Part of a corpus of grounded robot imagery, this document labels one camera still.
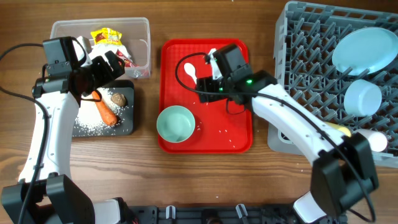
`yellow object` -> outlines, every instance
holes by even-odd
[[[110,28],[102,28],[91,32],[91,36],[94,39],[94,44],[112,44],[112,45],[122,45],[120,38],[122,33]]]
[[[333,123],[329,123],[329,122],[325,122],[325,124],[331,126],[332,128],[341,131],[342,133],[344,133],[345,135],[347,135],[348,137],[351,137],[351,131],[349,131],[348,128],[337,125],[337,124],[333,124]]]

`light blue plate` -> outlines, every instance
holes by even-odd
[[[398,37],[378,27],[368,27],[348,34],[333,52],[331,61],[339,72],[348,67],[349,75],[359,75],[365,69],[369,74],[389,65],[398,54]]]
[[[183,106],[169,106],[157,117],[156,128],[166,141],[178,143],[187,140],[195,130],[195,118]]]

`white granules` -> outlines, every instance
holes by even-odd
[[[112,93],[106,88],[99,88],[98,91],[102,95],[102,99],[106,106],[117,116],[119,113],[124,110],[120,108],[118,105],[114,104],[111,101]],[[83,97],[84,99],[92,99],[93,97],[87,96]],[[98,111],[95,102],[84,101],[82,100],[80,103],[79,113],[76,117],[76,124],[80,126],[80,129],[86,133],[90,134],[100,134],[107,129],[113,129],[112,126],[108,126],[104,123],[101,118],[100,112]]]

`yellow snack bag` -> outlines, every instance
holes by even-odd
[[[122,45],[120,38],[122,37],[122,33],[119,33],[116,30],[112,30],[110,28],[102,28],[100,30],[96,30],[91,32],[91,36],[94,39],[94,44],[113,44],[113,45]]]

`orange carrot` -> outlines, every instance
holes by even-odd
[[[94,100],[99,100],[100,96],[97,94],[97,92],[92,92],[91,95],[93,95]],[[98,108],[98,111],[101,115],[102,120],[104,123],[108,126],[113,126],[118,122],[118,118],[116,115],[105,105],[104,101],[101,100],[101,102],[95,102],[95,105]]]

